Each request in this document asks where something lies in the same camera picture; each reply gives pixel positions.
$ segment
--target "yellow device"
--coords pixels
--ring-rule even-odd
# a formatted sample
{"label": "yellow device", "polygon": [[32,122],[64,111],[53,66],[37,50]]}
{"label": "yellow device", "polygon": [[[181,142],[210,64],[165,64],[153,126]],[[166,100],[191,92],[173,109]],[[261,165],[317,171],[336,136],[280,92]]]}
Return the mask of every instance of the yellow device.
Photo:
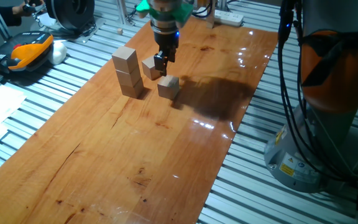
{"label": "yellow device", "polygon": [[53,36],[47,32],[17,34],[0,46],[0,71],[33,71],[48,59],[52,46]]}

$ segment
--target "warning label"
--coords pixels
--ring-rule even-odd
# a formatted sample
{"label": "warning label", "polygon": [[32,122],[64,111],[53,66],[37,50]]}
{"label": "warning label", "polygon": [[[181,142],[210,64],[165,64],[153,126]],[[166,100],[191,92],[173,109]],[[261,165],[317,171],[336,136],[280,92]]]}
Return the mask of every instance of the warning label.
{"label": "warning label", "polygon": [[294,169],[291,169],[289,166],[285,165],[285,164],[281,164],[280,170],[283,171],[284,173],[290,175],[291,177],[293,176],[294,173]]}
{"label": "warning label", "polygon": [[280,165],[280,170],[296,180],[311,184],[315,183],[319,176],[308,164],[289,155],[287,152]]}

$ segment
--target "white mouse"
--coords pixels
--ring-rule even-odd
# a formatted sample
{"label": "white mouse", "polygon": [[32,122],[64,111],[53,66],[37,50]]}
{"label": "white mouse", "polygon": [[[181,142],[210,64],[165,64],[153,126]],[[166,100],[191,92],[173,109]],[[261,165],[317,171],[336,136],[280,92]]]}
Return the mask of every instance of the white mouse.
{"label": "white mouse", "polygon": [[65,58],[67,54],[67,48],[62,42],[54,42],[53,50],[49,54],[49,61],[53,65],[60,64]]}

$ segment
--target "yellow sticker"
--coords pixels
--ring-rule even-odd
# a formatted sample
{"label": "yellow sticker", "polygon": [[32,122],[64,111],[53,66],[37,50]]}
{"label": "yellow sticker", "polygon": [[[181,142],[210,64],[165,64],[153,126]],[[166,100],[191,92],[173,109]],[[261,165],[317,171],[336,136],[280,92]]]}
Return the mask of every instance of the yellow sticker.
{"label": "yellow sticker", "polygon": [[281,164],[280,170],[283,171],[284,173],[290,175],[291,177],[293,176],[294,169],[292,169],[291,167],[285,165],[284,163]]}
{"label": "yellow sticker", "polygon": [[276,145],[280,142],[280,137],[283,134],[283,131],[280,131],[279,133],[276,134]]}

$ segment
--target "wooden cube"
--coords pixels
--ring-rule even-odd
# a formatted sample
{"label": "wooden cube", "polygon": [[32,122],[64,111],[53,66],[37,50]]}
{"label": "wooden cube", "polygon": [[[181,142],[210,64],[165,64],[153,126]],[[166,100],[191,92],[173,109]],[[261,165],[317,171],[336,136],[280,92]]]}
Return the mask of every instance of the wooden cube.
{"label": "wooden cube", "polygon": [[139,66],[135,49],[119,47],[112,55],[112,62],[116,70],[131,73]]}
{"label": "wooden cube", "polygon": [[173,100],[179,92],[179,78],[171,75],[162,77],[158,85],[158,95]]}
{"label": "wooden cube", "polygon": [[119,70],[116,70],[116,73],[120,85],[133,87],[141,79],[139,66],[131,73],[126,73]]}
{"label": "wooden cube", "polygon": [[148,59],[142,62],[143,74],[151,80],[156,80],[161,77],[160,71],[155,69],[154,65],[154,56],[149,57]]}
{"label": "wooden cube", "polygon": [[126,86],[126,85],[119,85],[119,86],[121,87],[121,92],[124,96],[129,96],[132,98],[138,98],[144,89],[142,79],[140,79],[133,87]]}

